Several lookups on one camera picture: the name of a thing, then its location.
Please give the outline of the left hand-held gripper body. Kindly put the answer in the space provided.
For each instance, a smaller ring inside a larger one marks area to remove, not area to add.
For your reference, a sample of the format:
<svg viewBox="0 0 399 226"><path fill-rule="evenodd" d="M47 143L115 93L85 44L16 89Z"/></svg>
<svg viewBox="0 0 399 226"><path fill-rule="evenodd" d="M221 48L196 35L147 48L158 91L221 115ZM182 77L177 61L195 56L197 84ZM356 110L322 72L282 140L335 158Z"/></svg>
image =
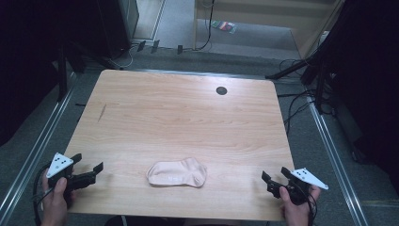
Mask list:
<svg viewBox="0 0 399 226"><path fill-rule="evenodd" d="M46 173L48 186L50 188L55 188L56 183L60 178L64 177L66 179L69 179L72 176L73 165L73 159L61 153L56 153Z"/></svg>

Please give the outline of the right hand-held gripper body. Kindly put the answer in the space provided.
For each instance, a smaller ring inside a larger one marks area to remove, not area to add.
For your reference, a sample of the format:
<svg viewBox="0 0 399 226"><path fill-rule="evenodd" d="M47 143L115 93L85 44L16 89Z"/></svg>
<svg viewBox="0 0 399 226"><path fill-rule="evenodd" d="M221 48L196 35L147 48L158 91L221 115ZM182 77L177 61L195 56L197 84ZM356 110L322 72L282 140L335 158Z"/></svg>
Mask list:
<svg viewBox="0 0 399 226"><path fill-rule="evenodd" d="M290 195L291 202L295 205L300 205L309 200L310 186L317 186L328 190L328 185L322 182L306 168L294 169L290 170L290 172L294 176L294 179L292 181L288 180L286 189Z"/></svg>

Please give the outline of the person's right hand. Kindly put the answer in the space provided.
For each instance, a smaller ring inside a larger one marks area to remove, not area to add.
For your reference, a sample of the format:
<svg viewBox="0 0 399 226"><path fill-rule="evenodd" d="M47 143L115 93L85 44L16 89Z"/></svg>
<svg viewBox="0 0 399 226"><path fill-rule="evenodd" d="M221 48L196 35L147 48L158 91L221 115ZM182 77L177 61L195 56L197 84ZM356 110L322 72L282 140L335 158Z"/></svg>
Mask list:
<svg viewBox="0 0 399 226"><path fill-rule="evenodd" d="M321 189L317 186L311 186L309 192L310 196L307 203L295 205L291 202L287 189L283 186L279 188L282 199L282 207L280 209L286 226L312 226L316 201L321 194Z"/></svg>

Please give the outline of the person's left hand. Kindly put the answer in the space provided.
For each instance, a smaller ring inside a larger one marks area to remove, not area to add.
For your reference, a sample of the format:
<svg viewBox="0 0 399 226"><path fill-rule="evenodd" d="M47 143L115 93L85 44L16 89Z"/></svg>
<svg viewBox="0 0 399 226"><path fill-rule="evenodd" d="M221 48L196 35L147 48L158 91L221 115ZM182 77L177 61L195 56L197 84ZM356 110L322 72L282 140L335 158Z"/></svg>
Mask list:
<svg viewBox="0 0 399 226"><path fill-rule="evenodd" d="M67 179L61 177L54 188L43 199L43 219L40 226L65 226L68 217L68 207L64 199Z"/></svg>

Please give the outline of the black metal stand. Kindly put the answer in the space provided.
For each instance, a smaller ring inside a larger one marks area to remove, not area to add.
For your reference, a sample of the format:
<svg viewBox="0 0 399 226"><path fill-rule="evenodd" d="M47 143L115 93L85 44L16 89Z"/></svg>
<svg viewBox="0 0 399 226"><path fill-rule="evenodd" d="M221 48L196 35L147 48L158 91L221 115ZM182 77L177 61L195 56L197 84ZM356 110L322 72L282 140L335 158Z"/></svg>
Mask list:
<svg viewBox="0 0 399 226"><path fill-rule="evenodd" d="M324 41L305 59L300 60L293 66L273 75L268 75L266 79L277 80L289 73L306 67L305 72L300 77L303 85L309 85L314 79L316 82L315 107L322 114L323 88L327 79L327 74L332 66L333 54L339 46L340 38L343 36L345 25L351 13L349 0L340 0L340 12L337 15L334 25L329 31Z"/></svg>
<svg viewBox="0 0 399 226"><path fill-rule="evenodd" d="M70 62L72 70L74 72L82 73L85 69L83 59L80 57L81 54L86 55L104 66L107 69L116 69L115 64L111 64L94 52L84 47L78 42L64 40L59 44L57 49L57 82L58 82L58 97L57 100L60 102L67 94L68 90L68 78L67 78L67 62Z"/></svg>

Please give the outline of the dark curtain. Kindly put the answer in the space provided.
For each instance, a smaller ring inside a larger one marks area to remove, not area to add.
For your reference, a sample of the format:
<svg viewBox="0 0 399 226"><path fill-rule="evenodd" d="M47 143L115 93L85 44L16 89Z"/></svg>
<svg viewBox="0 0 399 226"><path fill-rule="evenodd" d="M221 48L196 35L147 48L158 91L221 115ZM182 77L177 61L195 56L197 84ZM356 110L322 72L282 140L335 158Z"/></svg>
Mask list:
<svg viewBox="0 0 399 226"><path fill-rule="evenodd" d="M328 82L357 127L346 134L399 195L399 0L345 0L327 41Z"/></svg>
<svg viewBox="0 0 399 226"><path fill-rule="evenodd" d="M0 147L57 82L57 49L88 0L0 0Z"/></svg>

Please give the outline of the black cabinet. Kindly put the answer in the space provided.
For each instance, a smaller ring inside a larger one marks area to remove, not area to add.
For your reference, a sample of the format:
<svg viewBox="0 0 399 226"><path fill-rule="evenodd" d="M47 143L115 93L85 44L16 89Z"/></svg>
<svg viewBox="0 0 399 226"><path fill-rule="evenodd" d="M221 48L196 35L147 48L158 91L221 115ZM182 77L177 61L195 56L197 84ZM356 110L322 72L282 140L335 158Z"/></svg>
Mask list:
<svg viewBox="0 0 399 226"><path fill-rule="evenodd" d="M136 32L139 12L136 0L97 0L104 31L105 55L116 58L127 51Z"/></svg>

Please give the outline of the colourful packet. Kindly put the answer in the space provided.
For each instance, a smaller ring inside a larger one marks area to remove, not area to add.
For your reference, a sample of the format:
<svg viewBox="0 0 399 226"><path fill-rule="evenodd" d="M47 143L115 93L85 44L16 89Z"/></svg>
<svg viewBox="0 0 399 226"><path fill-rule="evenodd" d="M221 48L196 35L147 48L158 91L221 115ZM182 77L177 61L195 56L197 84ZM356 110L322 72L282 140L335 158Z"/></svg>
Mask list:
<svg viewBox="0 0 399 226"><path fill-rule="evenodd" d="M211 27L229 32L230 34L233 34L236 30L235 24L225 21L211 21Z"/></svg>

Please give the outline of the light wooden furniture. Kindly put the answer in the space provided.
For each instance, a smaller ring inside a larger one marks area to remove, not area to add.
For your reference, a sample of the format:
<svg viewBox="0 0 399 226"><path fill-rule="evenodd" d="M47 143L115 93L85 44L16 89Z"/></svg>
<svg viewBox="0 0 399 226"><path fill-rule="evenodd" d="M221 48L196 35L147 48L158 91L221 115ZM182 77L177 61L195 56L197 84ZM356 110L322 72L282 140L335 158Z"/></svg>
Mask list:
<svg viewBox="0 0 399 226"><path fill-rule="evenodd" d="M322 33L336 22L345 0L194 0L193 42L198 20L213 19L242 24L290 28L301 58L309 57Z"/></svg>

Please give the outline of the aluminium floor rail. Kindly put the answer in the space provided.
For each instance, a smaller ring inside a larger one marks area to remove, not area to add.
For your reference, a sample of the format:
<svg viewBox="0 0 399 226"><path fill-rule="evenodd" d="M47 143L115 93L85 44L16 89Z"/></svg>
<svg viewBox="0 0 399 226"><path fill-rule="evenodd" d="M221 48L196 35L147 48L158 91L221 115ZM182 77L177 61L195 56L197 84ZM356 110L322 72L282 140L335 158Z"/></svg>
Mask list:
<svg viewBox="0 0 399 226"><path fill-rule="evenodd" d="M5 198L0 204L0 225L6 224L13 210L15 209L16 204L21 198L35 167L40 162L47 143L55 131L57 124L72 97L72 93L78 79L79 75L77 73L71 73L67 76L67 93L59 102L56 103L51 115L49 116L49 119L40 131L40 135L36 139L28 156L24 158L24 164L22 165L14 182L8 189Z"/></svg>
<svg viewBox="0 0 399 226"><path fill-rule="evenodd" d="M370 226L369 222L363 212L358 195L352 186L348 174L346 173L343 162L339 156L338 149L332 139L332 136L327 128L327 124L322 115L320 115L315 106L315 99L307 98L310 104L310 110L315 121L316 127L319 131L321 139L327 151L330 164L334 170L340 189L343 193L343 198L348 207L349 213L354 221L355 226Z"/></svg>

